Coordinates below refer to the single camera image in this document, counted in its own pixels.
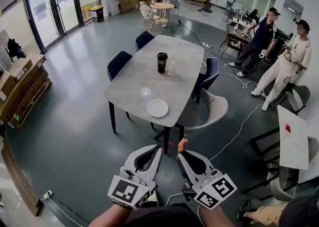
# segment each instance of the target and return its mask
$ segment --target glass door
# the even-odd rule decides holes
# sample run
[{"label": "glass door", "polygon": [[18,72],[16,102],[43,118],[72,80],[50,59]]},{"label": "glass door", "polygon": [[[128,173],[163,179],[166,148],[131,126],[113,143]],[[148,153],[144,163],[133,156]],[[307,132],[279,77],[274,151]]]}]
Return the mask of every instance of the glass door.
[{"label": "glass door", "polygon": [[75,0],[24,0],[34,37],[42,53],[78,29]]}]

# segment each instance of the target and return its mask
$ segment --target white pants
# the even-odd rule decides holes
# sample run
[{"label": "white pants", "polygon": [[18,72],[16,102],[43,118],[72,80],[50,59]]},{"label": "white pants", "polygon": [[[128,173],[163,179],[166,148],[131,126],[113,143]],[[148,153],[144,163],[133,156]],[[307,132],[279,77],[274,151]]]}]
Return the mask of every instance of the white pants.
[{"label": "white pants", "polygon": [[262,92],[274,79],[276,79],[275,85],[266,98],[267,103],[270,103],[274,99],[276,99],[279,96],[280,92],[286,87],[287,83],[292,82],[290,81],[290,77],[287,76],[286,72],[280,69],[280,63],[278,60],[262,76],[256,90],[258,92]]}]

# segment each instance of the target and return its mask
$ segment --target wooden pallet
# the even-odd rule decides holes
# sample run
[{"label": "wooden pallet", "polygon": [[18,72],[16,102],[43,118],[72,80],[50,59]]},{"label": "wooden pallet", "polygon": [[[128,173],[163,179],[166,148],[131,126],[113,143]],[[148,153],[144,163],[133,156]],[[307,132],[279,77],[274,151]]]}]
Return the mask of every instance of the wooden pallet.
[{"label": "wooden pallet", "polygon": [[48,78],[48,80],[46,82],[44,82],[42,84],[42,86],[35,93],[35,95],[33,96],[32,100],[31,100],[31,102],[28,104],[28,106],[26,107],[25,111],[21,115],[21,118],[20,118],[19,122],[17,123],[16,128],[20,128],[23,125],[23,123],[25,122],[26,118],[28,117],[28,115],[32,111],[34,105],[37,103],[37,101],[41,98],[41,96],[44,94],[46,89],[48,89],[51,84],[52,84],[52,82],[51,82],[51,80],[49,78]]}]

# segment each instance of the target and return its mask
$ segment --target black pants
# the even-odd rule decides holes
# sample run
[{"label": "black pants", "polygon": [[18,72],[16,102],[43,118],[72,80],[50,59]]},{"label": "black pants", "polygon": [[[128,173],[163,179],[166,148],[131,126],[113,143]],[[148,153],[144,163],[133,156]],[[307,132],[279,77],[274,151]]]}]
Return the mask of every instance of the black pants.
[{"label": "black pants", "polygon": [[[260,61],[259,55],[261,50],[257,49],[255,44],[251,41],[245,48],[244,51],[241,53],[239,57],[237,57],[235,64],[236,66],[241,67],[241,72],[244,75],[248,75],[256,64]],[[243,62],[250,56],[249,62],[242,66]]]}]

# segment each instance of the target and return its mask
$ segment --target shoe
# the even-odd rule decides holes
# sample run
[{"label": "shoe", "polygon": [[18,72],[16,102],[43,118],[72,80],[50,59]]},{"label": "shoe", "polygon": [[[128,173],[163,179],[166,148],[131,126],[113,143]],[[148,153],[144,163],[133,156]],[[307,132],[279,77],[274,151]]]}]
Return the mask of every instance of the shoe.
[{"label": "shoe", "polygon": [[234,67],[234,68],[240,69],[240,66],[237,66],[236,63],[234,63],[234,62],[230,62],[230,63],[228,63],[228,65],[230,67]]},{"label": "shoe", "polygon": [[237,219],[238,220],[244,219],[244,214],[248,210],[250,210],[250,201],[249,200],[243,201],[243,203],[240,205],[240,209],[239,209],[239,212],[237,214]]},{"label": "shoe", "polygon": [[263,105],[263,107],[262,107],[263,112],[266,112],[266,111],[267,111],[268,106],[269,106],[269,103],[268,103],[268,102],[265,102],[264,105]]},{"label": "shoe", "polygon": [[261,92],[259,92],[257,89],[255,89],[251,92],[251,95],[253,95],[253,96],[259,96],[260,94],[261,94]]},{"label": "shoe", "polygon": [[240,78],[244,78],[246,77],[247,75],[244,75],[242,72],[238,72],[237,73],[237,76],[240,77]]}]

